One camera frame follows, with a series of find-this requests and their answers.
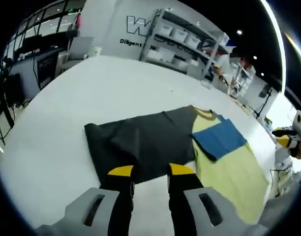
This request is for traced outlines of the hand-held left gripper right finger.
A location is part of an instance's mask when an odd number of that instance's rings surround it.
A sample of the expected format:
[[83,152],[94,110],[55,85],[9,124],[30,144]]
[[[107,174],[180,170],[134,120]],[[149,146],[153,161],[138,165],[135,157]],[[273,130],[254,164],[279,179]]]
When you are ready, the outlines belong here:
[[213,188],[204,187],[188,166],[169,165],[168,193],[177,236],[264,236],[268,231],[244,222],[235,206]]

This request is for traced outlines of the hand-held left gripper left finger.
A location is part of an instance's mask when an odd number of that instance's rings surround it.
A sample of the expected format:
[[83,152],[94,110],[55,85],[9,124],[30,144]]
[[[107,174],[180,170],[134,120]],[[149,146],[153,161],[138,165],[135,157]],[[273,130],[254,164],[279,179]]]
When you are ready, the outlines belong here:
[[90,188],[65,208],[62,219],[36,229],[38,236],[126,236],[134,196],[133,166],[111,170],[99,188]]

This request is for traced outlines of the person's right hand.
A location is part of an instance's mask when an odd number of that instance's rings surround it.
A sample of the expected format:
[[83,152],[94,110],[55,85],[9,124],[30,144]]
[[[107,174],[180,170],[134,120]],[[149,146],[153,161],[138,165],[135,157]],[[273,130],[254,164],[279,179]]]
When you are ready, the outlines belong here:
[[301,141],[297,144],[295,148],[290,149],[290,155],[296,159],[301,160]]

